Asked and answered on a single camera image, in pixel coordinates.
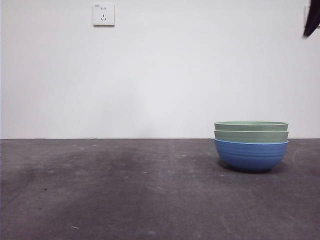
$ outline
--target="bowl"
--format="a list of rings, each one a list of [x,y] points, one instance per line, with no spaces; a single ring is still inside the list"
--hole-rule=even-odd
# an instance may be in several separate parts
[[[283,143],[288,131],[214,131],[215,138],[240,143]]]
[[[227,164],[245,171],[266,171],[284,158],[288,141],[281,143],[244,143],[214,139],[216,150]]]
[[[288,123],[279,121],[220,121],[214,123],[218,131],[285,132]]]

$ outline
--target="green bowl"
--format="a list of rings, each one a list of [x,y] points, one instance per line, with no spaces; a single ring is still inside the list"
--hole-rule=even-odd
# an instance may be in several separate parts
[[[214,123],[217,131],[285,132],[288,123],[279,121],[220,121]]]
[[[237,143],[284,143],[288,131],[214,131],[215,138]]]

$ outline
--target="wall socket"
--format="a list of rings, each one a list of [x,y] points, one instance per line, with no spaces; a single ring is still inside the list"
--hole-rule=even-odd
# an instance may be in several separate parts
[[[115,25],[115,5],[111,3],[96,4],[92,7],[94,27]]]

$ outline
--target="concrete floor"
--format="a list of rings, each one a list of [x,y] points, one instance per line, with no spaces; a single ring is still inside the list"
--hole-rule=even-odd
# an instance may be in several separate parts
[[[265,173],[211,139],[1,141],[2,240],[320,239],[320,139]]]

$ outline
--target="blue bowl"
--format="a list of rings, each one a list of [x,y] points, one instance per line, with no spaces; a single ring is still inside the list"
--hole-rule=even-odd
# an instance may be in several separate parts
[[[214,139],[219,156],[230,166],[246,171],[265,171],[284,158],[288,141],[245,143]]]

